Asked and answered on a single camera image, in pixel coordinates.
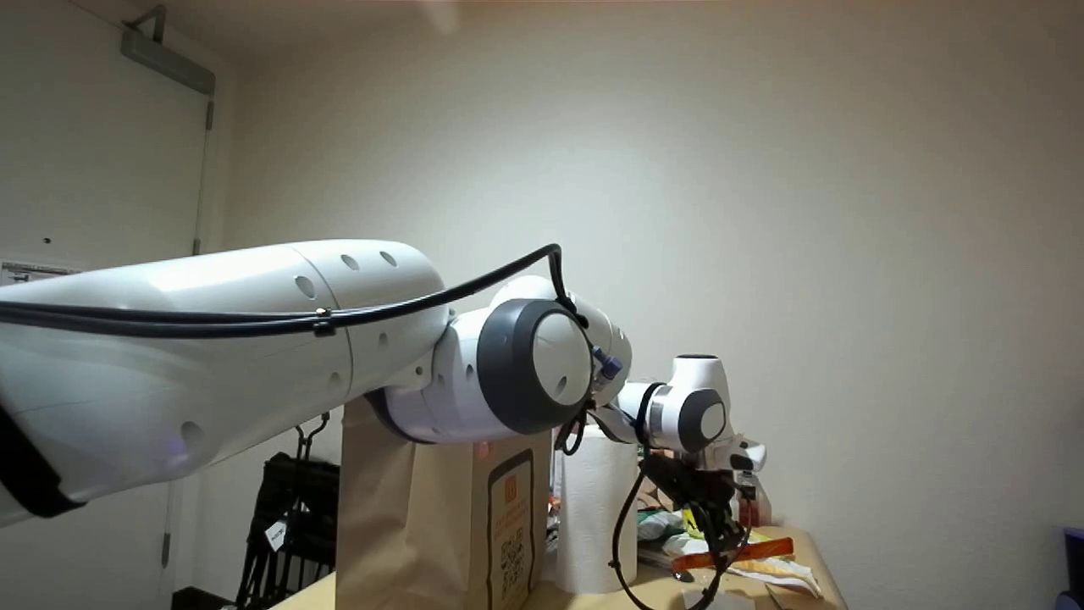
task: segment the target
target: white wall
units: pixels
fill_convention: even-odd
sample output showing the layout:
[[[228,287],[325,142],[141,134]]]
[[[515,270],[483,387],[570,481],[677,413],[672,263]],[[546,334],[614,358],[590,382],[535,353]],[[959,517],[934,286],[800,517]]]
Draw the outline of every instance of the white wall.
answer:
[[[86,270],[188,253],[195,234],[216,234],[223,186],[203,177],[223,158],[205,98],[123,58],[120,20],[69,0],[0,4],[0,262]],[[170,484],[6,524],[0,607],[170,607],[170,524]]]
[[[1047,607],[1084,511],[1084,11],[478,6],[248,74],[231,243],[541,241],[636,341],[721,353],[850,607]]]

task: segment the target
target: cable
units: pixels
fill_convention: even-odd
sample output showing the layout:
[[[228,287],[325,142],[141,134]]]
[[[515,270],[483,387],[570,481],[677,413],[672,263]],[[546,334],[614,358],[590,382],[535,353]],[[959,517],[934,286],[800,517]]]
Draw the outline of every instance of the cable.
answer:
[[[374,309],[342,309],[342,311],[147,311],[147,309],[86,309],[86,305],[39,305],[39,301],[0,301],[0,321],[6,326],[36,326],[36,327],[63,327],[63,331],[95,331],[95,334],[135,334],[135,339],[253,339],[253,334],[295,334],[316,331],[331,334],[339,326],[368,326],[383,318],[412,315],[424,309],[436,309],[475,291],[483,291],[529,263],[549,257],[549,280],[554,301],[570,309],[570,315],[587,327],[587,318],[575,311],[564,278],[563,278],[563,248],[546,243],[526,257],[515,257],[475,280],[424,296],[402,299]]]
[[[644,397],[641,397],[641,408],[636,408],[632,429],[636,429],[636,441],[641,441],[644,453],[650,452],[648,408],[650,408],[654,391],[662,391],[662,387],[665,387],[665,382],[648,382],[648,391],[644,391]]]
[[[636,492],[641,492],[644,478],[648,478],[648,470],[641,467],[629,493],[622,499],[622,505],[619,505],[619,511],[618,511],[614,539],[611,539],[611,552],[614,552],[614,554],[611,554],[611,570],[614,570],[619,589],[629,597],[629,603],[632,603],[636,610],[650,610],[650,607],[632,592],[632,585],[628,583],[628,575],[622,575],[622,570],[619,570],[619,527],[622,527],[622,517],[629,515],[629,507],[632,507],[632,502],[636,502]]]
[[[721,572],[729,570],[729,559],[721,559],[721,531],[719,531],[719,523],[710,517],[710,507],[704,505],[691,505],[691,515],[697,517],[701,531],[704,531],[704,541],[709,541],[709,552],[710,552],[710,563],[716,563],[716,575],[710,583],[704,585],[701,600],[691,607],[691,610],[709,610],[710,600],[719,597],[719,583],[721,583]]]
[[[551,441],[554,452],[563,452],[563,453],[575,453],[575,452],[578,452],[584,433],[587,433],[587,417],[590,417],[592,408],[595,408],[595,402],[587,400],[584,408],[575,408],[575,417],[564,420],[564,424],[554,429],[554,441]]]

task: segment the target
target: ceiling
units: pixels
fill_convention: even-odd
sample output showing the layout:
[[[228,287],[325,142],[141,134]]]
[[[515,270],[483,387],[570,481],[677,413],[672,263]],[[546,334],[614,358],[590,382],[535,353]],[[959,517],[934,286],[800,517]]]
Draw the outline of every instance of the ceiling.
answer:
[[[70,0],[115,23],[160,0]],[[436,29],[457,26],[462,0],[162,0],[166,37],[184,29],[231,60],[260,60],[388,20],[426,16]]]

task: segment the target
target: brown paper bag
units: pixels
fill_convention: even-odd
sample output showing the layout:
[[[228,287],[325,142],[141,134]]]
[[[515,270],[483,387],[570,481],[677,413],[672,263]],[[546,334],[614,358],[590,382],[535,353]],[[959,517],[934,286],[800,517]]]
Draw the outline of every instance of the brown paper bag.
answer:
[[[409,444],[342,417],[339,610],[518,610],[546,552],[549,433]]]

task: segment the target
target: label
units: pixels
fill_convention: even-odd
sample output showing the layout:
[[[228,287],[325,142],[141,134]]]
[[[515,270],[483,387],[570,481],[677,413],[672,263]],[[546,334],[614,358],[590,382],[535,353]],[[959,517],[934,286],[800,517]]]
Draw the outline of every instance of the label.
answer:
[[[269,539],[269,544],[270,544],[274,552],[281,552],[287,531],[290,531],[290,527],[278,517],[278,523],[270,523],[270,527],[264,527],[264,539]]]
[[[535,459],[518,453],[487,481],[487,583],[491,607],[522,607],[533,592],[535,539],[533,539]]]

